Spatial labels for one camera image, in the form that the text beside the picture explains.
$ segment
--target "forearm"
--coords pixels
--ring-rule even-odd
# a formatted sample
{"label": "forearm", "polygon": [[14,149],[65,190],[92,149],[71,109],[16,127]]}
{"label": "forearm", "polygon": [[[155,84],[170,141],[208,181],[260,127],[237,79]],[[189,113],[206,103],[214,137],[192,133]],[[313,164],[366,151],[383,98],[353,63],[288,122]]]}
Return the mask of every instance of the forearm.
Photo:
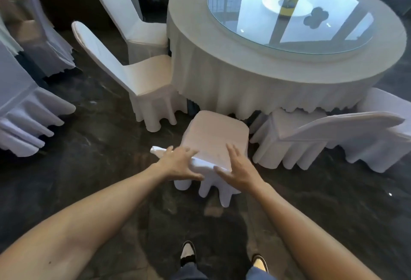
{"label": "forearm", "polygon": [[0,278],[76,278],[163,178],[153,164],[44,220],[0,256]]}
{"label": "forearm", "polygon": [[378,280],[360,260],[269,184],[253,191],[304,272],[313,280]]}

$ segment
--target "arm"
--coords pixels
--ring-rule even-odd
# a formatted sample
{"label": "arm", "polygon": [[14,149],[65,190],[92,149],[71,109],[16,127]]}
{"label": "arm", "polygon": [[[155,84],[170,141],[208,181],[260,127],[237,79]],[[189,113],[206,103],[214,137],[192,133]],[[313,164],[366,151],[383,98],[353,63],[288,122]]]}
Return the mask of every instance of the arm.
{"label": "arm", "polygon": [[380,280],[341,243],[284,200],[260,177],[252,163],[227,145],[231,173],[215,168],[233,187],[249,192],[267,213],[304,272],[313,280]]}
{"label": "arm", "polygon": [[163,180],[203,176],[189,170],[189,148],[167,149],[145,171],[113,184],[44,220],[0,255],[0,279],[72,280],[136,206]]}

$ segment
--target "shoe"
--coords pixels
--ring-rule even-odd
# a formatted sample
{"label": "shoe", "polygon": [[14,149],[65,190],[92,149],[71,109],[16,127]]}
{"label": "shoe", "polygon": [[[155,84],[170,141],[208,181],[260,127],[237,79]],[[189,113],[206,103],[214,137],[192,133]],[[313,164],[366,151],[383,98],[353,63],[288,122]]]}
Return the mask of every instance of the shoe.
{"label": "shoe", "polygon": [[196,249],[191,241],[183,243],[180,256],[180,266],[183,267],[187,263],[194,263],[197,266]]}
{"label": "shoe", "polygon": [[269,273],[267,263],[260,254],[254,254],[253,258],[251,259],[251,263],[253,264],[253,267],[257,267],[258,269]]}

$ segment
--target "jeans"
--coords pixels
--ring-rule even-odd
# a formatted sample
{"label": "jeans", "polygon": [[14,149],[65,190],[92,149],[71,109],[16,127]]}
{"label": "jeans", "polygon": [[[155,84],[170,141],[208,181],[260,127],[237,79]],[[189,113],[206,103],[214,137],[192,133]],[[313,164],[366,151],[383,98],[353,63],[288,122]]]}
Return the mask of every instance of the jeans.
{"label": "jeans", "polygon": [[[245,276],[246,280],[275,280],[275,278],[265,271],[251,267]],[[208,280],[208,277],[199,271],[194,263],[187,263],[179,269],[170,280]]]}

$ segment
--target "round dining table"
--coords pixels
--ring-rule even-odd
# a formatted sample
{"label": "round dining table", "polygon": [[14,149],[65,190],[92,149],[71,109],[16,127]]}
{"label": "round dining table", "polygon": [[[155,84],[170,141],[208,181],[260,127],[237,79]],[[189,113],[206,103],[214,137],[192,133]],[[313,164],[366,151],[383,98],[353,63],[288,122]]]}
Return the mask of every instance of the round dining table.
{"label": "round dining table", "polygon": [[170,0],[172,85],[202,110],[354,106],[402,56],[380,0]]}

